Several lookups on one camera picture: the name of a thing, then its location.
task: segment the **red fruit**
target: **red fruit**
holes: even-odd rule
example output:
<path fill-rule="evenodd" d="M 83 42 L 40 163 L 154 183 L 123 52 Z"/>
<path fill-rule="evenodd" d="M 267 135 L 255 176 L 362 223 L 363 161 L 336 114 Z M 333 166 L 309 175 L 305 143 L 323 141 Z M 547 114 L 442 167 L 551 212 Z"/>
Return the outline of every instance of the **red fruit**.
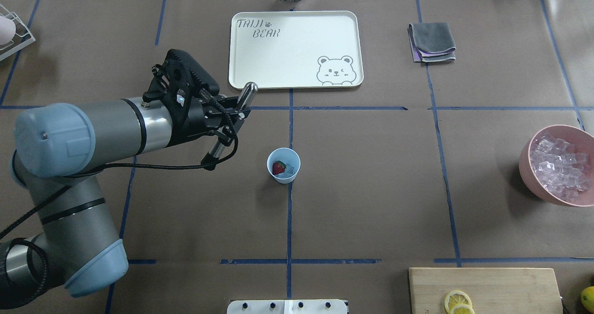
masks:
<path fill-rule="evenodd" d="M 287 166 L 279 160 L 272 164 L 272 174 L 278 175 L 284 173 Z"/>

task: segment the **bear face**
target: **bear face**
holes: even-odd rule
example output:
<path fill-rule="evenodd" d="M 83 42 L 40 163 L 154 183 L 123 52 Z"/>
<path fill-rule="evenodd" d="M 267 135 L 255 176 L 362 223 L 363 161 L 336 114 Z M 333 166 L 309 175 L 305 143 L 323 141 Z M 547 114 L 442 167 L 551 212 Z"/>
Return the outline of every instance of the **bear face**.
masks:
<path fill-rule="evenodd" d="M 322 85 L 353 85 L 353 81 L 357 78 L 357 74 L 353 69 L 353 58 L 344 56 L 340 59 L 330 59 L 328 57 L 318 58 L 318 80 Z"/>

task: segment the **gray cloth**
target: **gray cloth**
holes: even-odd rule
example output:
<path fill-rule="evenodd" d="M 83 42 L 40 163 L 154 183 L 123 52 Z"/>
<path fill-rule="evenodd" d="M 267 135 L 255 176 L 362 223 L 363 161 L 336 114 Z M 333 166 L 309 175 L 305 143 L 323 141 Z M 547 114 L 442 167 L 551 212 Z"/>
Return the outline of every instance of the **gray cloth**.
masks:
<path fill-rule="evenodd" d="M 448 23 L 409 24 L 408 32 L 414 62 L 443 62 L 456 59 L 456 44 Z"/>

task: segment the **yellow fruit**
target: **yellow fruit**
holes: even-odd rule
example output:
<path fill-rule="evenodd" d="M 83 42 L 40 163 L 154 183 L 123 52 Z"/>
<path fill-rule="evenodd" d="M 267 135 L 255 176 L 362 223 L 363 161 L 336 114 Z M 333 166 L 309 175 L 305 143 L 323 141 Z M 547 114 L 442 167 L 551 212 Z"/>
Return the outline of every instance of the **yellow fruit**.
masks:
<path fill-rule="evenodd" d="M 452 307 L 448 314 L 475 314 L 475 310 L 465 303 L 459 303 Z"/>
<path fill-rule="evenodd" d="M 464 292 L 460 291 L 459 289 L 455 289 L 454 291 L 448 293 L 444 299 L 444 307 L 445 312 L 449 313 L 450 309 L 458 304 L 465 304 L 472 308 L 472 301 L 471 298 Z"/>
<path fill-rule="evenodd" d="M 581 303 L 588 310 L 588 312 L 594 313 L 594 286 L 585 288 L 581 292 Z"/>

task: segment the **wooden board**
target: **wooden board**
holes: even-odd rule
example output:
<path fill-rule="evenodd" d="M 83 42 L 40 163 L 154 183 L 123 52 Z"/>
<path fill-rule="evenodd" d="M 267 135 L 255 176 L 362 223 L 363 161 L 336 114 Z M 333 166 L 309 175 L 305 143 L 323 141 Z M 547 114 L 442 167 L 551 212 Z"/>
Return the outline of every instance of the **wooden board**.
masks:
<path fill-rule="evenodd" d="M 409 268 L 413 314 L 444 314 L 444 297 L 467 293 L 477 314 L 561 314 L 553 269 Z"/>

